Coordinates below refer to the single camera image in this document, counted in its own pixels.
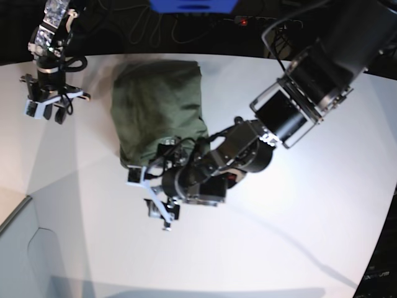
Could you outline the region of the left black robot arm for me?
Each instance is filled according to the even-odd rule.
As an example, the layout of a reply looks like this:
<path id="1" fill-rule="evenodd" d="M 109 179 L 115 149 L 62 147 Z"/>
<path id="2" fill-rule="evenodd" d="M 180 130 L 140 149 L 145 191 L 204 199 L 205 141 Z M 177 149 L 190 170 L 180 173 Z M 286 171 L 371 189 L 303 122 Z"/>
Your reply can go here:
<path id="1" fill-rule="evenodd" d="M 169 230 L 180 205 L 217 206 L 238 176 L 268 167 L 274 148 L 290 148 L 350 93 L 353 81 L 396 34 L 395 1 L 345 1 L 330 32 L 300 52 L 251 102 L 255 118 L 209 137 L 158 144 L 145 165 L 128 165 L 127 183 L 146 190 L 148 215 Z"/>

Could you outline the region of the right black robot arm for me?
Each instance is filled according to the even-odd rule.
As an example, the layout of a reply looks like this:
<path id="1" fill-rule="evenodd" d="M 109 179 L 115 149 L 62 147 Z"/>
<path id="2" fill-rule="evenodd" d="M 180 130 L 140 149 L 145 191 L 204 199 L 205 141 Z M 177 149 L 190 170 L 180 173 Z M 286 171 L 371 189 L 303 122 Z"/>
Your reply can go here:
<path id="1" fill-rule="evenodd" d="M 27 87 L 24 114 L 34 119 L 50 120 L 57 108 L 55 122 L 63 124 L 74 112 L 73 100 L 86 101 L 91 95 L 66 83 L 68 73 L 87 67 L 85 56 L 67 57 L 66 50 L 74 38 L 73 22 L 85 10 L 86 1 L 47 1 L 42 22 L 34 30 L 28 43 L 37 76 L 25 74 L 20 82 Z"/>

